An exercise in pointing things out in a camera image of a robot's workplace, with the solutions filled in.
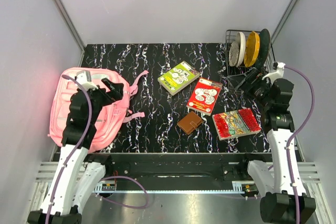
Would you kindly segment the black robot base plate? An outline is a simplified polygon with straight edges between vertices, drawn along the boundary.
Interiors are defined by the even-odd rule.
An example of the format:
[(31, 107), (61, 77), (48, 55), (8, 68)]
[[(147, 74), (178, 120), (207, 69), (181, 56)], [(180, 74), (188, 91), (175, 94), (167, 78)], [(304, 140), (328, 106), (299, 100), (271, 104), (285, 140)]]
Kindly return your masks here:
[(246, 180), (247, 164), (257, 160), (271, 162), (270, 153), (93, 153), (85, 158), (107, 160), (107, 173), (140, 177), (209, 177)]

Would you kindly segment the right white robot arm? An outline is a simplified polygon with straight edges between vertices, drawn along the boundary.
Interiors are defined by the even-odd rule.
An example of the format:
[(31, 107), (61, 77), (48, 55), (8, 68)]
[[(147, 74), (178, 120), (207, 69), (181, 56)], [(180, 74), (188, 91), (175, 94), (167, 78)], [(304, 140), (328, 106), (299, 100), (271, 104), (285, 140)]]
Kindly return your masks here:
[(272, 154), (272, 170), (264, 161), (249, 160), (238, 167), (238, 173), (256, 184), (263, 222), (306, 223), (316, 210), (316, 201), (307, 195), (300, 178), (294, 142), (300, 130), (295, 129), (289, 111), (294, 85), (283, 75), (283, 69), (264, 75), (252, 68), (227, 78), (231, 88), (261, 105), (262, 129)]

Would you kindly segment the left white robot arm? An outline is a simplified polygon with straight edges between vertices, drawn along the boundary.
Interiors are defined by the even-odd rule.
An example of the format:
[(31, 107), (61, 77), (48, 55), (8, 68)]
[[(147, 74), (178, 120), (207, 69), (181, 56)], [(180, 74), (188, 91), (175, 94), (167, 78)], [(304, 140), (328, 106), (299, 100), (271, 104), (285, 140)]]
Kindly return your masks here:
[(88, 170), (78, 176), (97, 132), (95, 123), (102, 108), (123, 98), (124, 85), (107, 78), (101, 80), (105, 88), (89, 87), (79, 78), (73, 81), (78, 87), (70, 98), (58, 166), (40, 209), (29, 213), (28, 223), (81, 223), (82, 211), (96, 184), (113, 175), (110, 158), (103, 156), (90, 161)]

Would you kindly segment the pink student backpack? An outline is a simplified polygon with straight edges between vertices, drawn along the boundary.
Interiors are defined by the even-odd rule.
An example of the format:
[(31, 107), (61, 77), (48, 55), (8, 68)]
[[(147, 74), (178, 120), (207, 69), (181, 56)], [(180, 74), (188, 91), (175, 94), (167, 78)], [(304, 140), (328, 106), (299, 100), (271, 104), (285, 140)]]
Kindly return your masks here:
[[(94, 68), (70, 68), (63, 74), (74, 78), (79, 72), (89, 71), (91, 75), (90, 83), (101, 88), (107, 86), (103, 84), (102, 79), (107, 78), (113, 83), (121, 83), (123, 87), (123, 99), (116, 101), (111, 105), (102, 108), (98, 119), (95, 123), (97, 132), (92, 140), (89, 153), (100, 151), (109, 146), (116, 138), (119, 129), (123, 123), (127, 123), (135, 118), (143, 118), (143, 112), (133, 113), (129, 110), (131, 97), (138, 91), (139, 79), (148, 74), (147, 70), (140, 73), (133, 84), (129, 84), (117, 72), (109, 69), (94, 69)], [(77, 92), (77, 85), (64, 78), (60, 78), (57, 90), (52, 102), (49, 124), (49, 136), (58, 145), (61, 146), (62, 133), (66, 127), (66, 119), (70, 112), (70, 98)]]

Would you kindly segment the colourful treehouse paperback book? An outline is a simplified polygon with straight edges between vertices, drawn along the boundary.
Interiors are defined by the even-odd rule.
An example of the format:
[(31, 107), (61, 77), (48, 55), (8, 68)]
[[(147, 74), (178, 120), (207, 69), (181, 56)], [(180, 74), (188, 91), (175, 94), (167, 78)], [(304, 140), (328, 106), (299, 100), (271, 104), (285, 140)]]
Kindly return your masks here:
[(250, 108), (214, 114), (212, 118), (220, 140), (253, 135), (261, 131)]

